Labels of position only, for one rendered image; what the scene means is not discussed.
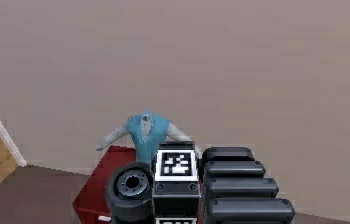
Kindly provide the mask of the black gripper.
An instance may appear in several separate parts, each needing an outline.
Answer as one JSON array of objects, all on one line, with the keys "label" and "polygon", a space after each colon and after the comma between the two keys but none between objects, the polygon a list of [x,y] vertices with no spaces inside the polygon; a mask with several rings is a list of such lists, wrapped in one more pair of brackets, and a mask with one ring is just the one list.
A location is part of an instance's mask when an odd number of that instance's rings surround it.
[{"label": "black gripper", "polygon": [[149,164],[132,162],[117,168],[104,190],[112,218],[118,224],[149,224],[153,219],[152,185]]}]

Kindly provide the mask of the blue vest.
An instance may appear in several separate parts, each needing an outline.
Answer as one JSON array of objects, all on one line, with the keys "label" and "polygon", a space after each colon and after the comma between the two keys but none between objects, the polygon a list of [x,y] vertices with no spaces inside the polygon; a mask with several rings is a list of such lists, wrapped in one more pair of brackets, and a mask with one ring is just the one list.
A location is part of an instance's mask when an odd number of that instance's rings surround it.
[{"label": "blue vest", "polygon": [[170,138],[175,141],[191,141],[182,130],[161,115],[144,111],[130,116],[114,131],[105,135],[96,145],[96,151],[108,148],[118,139],[130,135],[135,146],[137,162],[150,163],[159,145]]}]

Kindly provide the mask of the red cabinet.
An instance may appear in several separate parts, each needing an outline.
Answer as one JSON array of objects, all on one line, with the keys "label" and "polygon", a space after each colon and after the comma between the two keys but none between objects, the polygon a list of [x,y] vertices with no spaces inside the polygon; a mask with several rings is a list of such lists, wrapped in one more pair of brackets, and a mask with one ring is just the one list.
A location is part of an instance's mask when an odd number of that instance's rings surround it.
[{"label": "red cabinet", "polygon": [[135,148],[111,145],[106,149],[72,206],[80,224],[155,224],[153,214],[141,221],[126,222],[110,213],[104,195],[109,178],[122,166],[137,162]]}]

